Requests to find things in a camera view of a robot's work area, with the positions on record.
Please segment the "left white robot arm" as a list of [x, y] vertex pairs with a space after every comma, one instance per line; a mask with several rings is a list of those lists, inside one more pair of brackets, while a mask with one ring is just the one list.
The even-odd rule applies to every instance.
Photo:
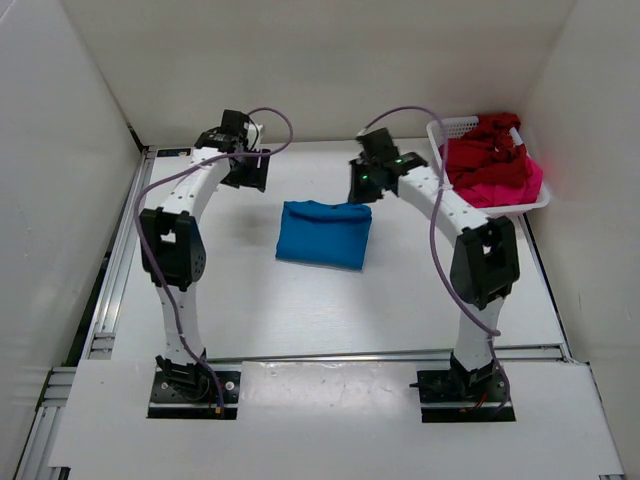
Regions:
[[204, 365], [197, 319], [197, 282], [206, 267], [199, 219], [217, 187], [266, 191], [270, 151], [261, 147], [262, 126], [236, 110], [223, 112], [221, 124], [200, 134], [187, 172], [154, 208], [139, 213], [136, 228], [143, 269], [158, 293], [165, 353], [156, 358], [163, 382], [188, 402], [218, 400], [219, 378]]

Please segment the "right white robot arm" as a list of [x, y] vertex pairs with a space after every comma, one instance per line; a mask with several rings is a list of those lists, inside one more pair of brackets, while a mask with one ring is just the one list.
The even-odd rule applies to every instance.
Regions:
[[361, 152], [350, 162], [350, 200], [373, 203], [391, 192], [427, 218], [431, 237], [442, 234], [453, 248], [448, 269], [435, 245], [430, 251], [460, 310], [458, 336], [445, 378], [424, 388], [452, 399], [484, 393], [499, 372], [494, 358], [499, 315], [520, 277], [513, 222], [487, 216], [446, 188], [422, 156], [401, 153], [387, 129], [364, 130], [356, 140]]

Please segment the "dark red t shirt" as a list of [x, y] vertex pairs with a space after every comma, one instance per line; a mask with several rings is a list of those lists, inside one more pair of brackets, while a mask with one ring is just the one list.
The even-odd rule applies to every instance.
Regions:
[[514, 113], [480, 115], [475, 128], [460, 138], [448, 139], [441, 153], [447, 150], [445, 171], [453, 187], [524, 187], [532, 176], [527, 150], [510, 134], [512, 128], [520, 126], [520, 118]]

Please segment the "blue t shirt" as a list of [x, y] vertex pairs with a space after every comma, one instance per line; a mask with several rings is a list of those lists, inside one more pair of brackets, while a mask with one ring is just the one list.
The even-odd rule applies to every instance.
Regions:
[[372, 211], [363, 204], [286, 201], [275, 258], [360, 271], [371, 224]]

